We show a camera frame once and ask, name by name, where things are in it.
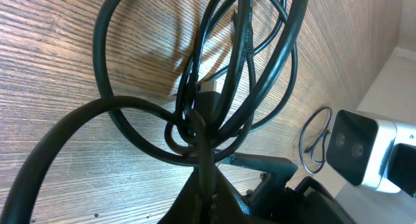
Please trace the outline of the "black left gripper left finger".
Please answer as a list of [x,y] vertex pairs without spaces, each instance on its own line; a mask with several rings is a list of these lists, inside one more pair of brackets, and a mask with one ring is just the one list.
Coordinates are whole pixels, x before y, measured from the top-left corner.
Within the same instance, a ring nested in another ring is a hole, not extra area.
[[196,224],[200,222],[202,198],[199,185],[199,170],[194,168],[173,205],[159,224]]

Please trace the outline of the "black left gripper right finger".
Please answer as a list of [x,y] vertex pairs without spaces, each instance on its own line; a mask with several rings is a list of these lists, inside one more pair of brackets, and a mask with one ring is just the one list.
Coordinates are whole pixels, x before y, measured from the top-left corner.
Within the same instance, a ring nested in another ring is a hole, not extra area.
[[213,198],[213,223],[219,224],[252,224],[251,218],[244,214],[235,199],[228,181],[216,169],[216,197]]

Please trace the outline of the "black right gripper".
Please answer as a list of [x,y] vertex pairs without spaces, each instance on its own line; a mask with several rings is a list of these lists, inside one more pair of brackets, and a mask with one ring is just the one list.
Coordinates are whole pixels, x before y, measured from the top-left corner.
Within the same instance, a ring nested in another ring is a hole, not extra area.
[[261,182],[246,195],[229,185],[243,214],[258,223],[354,223],[331,193],[306,176],[292,189],[286,183],[298,166],[289,159],[233,153],[222,163],[260,171]]

